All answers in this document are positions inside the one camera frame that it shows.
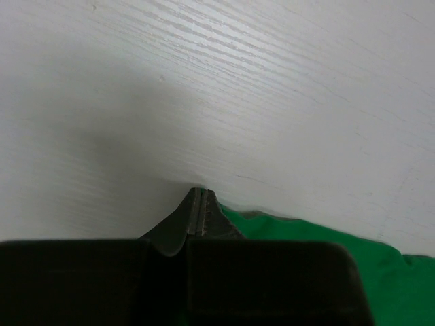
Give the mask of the green t shirt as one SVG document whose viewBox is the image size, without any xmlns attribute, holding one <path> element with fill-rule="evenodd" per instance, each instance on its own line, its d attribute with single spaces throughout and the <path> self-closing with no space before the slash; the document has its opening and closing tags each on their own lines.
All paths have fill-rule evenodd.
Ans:
<svg viewBox="0 0 435 326">
<path fill-rule="evenodd" d="M 404 255 L 384 244 L 358 238 L 301 219 L 264 213 L 243 214 L 219 204 L 250 240 L 309 240 L 336 243 L 355 260 L 374 325 L 434 324 L 434 259 Z"/>
</svg>

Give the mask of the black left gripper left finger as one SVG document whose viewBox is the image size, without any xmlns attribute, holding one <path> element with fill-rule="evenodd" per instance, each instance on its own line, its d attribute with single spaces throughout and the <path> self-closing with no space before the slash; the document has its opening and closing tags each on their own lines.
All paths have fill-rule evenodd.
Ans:
<svg viewBox="0 0 435 326">
<path fill-rule="evenodd" d="M 182 325 L 191 189 L 140 238 L 1 243 L 2 325 Z"/>
</svg>

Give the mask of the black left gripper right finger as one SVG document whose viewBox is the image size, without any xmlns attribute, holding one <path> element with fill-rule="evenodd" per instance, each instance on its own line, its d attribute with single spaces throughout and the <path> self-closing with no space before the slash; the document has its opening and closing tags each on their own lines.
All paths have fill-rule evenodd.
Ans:
<svg viewBox="0 0 435 326">
<path fill-rule="evenodd" d="M 250 240 L 201 192 L 186 241 L 190 325 L 374 325 L 348 250 L 309 240 Z"/>
</svg>

